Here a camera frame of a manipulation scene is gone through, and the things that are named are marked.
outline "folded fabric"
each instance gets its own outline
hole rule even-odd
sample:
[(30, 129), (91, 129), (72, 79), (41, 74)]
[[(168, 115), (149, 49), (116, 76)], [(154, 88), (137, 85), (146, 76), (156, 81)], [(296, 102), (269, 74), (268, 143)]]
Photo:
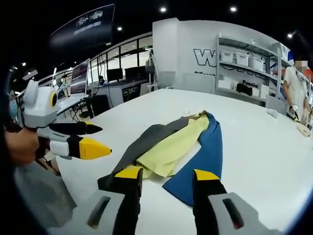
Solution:
[(160, 141), (137, 162), (159, 176), (173, 175), (177, 161), (192, 149), (208, 125), (206, 114), (190, 117), (187, 126)]
[(163, 188), (180, 201), (192, 206), (192, 171), (209, 171), (221, 178), (223, 165), (223, 144), (220, 124), (213, 115), (207, 114), (209, 127), (199, 137), (201, 149)]
[(145, 130), (141, 136), (133, 142), (125, 151), (123, 157), (116, 165), (112, 173), (117, 173), (129, 164), (135, 162), (142, 154), (150, 150), (153, 146), (159, 143), (161, 140), (170, 136), (171, 134), (179, 131), (187, 126), (189, 118), (181, 117), (167, 125), (152, 125)]

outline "human hand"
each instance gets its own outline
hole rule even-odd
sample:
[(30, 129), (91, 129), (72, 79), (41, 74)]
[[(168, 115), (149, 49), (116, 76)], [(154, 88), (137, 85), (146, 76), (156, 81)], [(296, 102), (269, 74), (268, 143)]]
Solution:
[(35, 160), (39, 147), (37, 133), (27, 128), (17, 133), (5, 132), (6, 145), (15, 164), (28, 164)]

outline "white table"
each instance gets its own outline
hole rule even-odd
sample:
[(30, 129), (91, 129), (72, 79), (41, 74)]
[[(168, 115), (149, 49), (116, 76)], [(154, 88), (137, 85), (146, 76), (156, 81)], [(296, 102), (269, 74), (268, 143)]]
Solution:
[[(92, 119), (103, 131), (90, 137), (108, 145), (112, 154), (92, 161), (58, 157), (63, 179), (79, 204), (97, 190), (126, 148), (152, 124), (169, 123), (187, 112), (206, 110), (221, 123), (222, 183), (250, 203), (270, 229), (287, 229), (300, 212), (313, 182), (313, 138), (305, 138), (296, 123), (278, 119), (266, 109), (223, 96), (180, 90), (158, 90), (118, 105)], [(177, 171), (197, 152), (180, 162)], [(137, 235), (195, 235), (192, 209), (166, 192), (166, 179), (145, 180)]]

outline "storage bin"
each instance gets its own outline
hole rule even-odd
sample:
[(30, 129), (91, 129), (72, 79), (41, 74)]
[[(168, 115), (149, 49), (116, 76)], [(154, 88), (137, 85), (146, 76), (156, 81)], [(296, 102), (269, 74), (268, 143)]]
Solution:
[(259, 97), (260, 96), (260, 90), (252, 87), (252, 95), (255, 97)]
[(263, 71), (263, 64), (264, 64), (263, 60), (260, 60), (256, 57), (250, 57), (250, 67), (259, 71)]
[(236, 63), (238, 65), (248, 66), (249, 64), (249, 55), (236, 52), (235, 53)]
[(224, 88), (224, 89), (231, 89), (231, 82), (230, 81), (224, 81), (224, 80), (219, 80), (218, 84), (219, 88)]
[(269, 87), (266, 85), (261, 85), (260, 98), (266, 99), (266, 96), (269, 94)]
[(233, 63), (234, 53), (230, 51), (221, 51), (221, 60), (224, 62)]

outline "overhead sign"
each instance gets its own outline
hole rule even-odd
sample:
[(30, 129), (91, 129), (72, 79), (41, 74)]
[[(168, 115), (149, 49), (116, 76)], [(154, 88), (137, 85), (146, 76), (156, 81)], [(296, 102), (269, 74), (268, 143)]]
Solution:
[(50, 35), (50, 49), (79, 53), (89, 47), (110, 43), (113, 15), (114, 4), (111, 4), (76, 17)]

